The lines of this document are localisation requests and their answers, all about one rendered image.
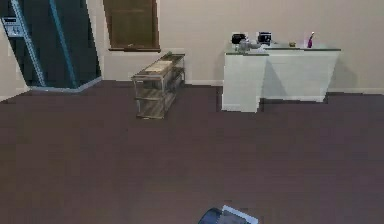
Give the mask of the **grey metal shelf unit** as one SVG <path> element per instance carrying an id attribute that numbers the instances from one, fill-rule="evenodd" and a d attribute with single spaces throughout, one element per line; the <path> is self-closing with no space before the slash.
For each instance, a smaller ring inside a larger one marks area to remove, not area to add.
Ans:
<path id="1" fill-rule="evenodd" d="M 185 55 L 168 53 L 131 77 L 137 118 L 164 119 L 185 79 Z"/>

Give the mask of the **grey kettle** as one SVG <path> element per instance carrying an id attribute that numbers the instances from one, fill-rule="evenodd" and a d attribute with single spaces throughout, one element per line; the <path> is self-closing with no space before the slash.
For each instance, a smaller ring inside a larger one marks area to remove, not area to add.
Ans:
<path id="1" fill-rule="evenodd" d="M 242 39 L 239 42 L 238 51 L 247 52 L 252 49 L 259 49 L 260 47 L 261 45 L 257 41 Z"/>

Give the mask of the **white counter cupboard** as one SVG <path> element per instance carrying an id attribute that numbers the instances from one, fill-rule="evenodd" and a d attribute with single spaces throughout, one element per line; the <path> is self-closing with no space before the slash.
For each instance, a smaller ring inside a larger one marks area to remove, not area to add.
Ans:
<path id="1" fill-rule="evenodd" d="M 322 102 L 341 50 L 271 44 L 224 51 L 223 111 L 257 112 L 262 99 Z"/>

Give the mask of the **black coffee machine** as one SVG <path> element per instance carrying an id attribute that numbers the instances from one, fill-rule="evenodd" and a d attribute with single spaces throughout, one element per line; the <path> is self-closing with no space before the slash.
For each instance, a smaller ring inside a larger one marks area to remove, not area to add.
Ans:
<path id="1" fill-rule="evenodd" d="M 258 43 L 259 44 L 265 44 L 270 45 L 272 40 L 272 33 L 271 32 L 259 32 L 258 33 Z"/>

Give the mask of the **brown framed window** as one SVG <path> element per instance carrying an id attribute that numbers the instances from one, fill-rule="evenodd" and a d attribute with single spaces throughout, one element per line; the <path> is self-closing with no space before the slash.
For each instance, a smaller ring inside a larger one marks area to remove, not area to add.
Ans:
<path id="1" fill-rule="evenodd" d="M 156 0 L 103 0 L 111 51 L 160 52 Z"/>

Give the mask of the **blue round bin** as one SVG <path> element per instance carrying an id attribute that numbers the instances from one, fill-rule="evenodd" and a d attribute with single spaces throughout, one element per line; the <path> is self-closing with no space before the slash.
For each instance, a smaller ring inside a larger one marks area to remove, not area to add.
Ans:
<path id="1" fill-rule="evenodd" d="M 235 224 L 236 221 L 230 212 L 219 210 L 218 208 L 210 208 L 204 213 L 198 224 Z"/>

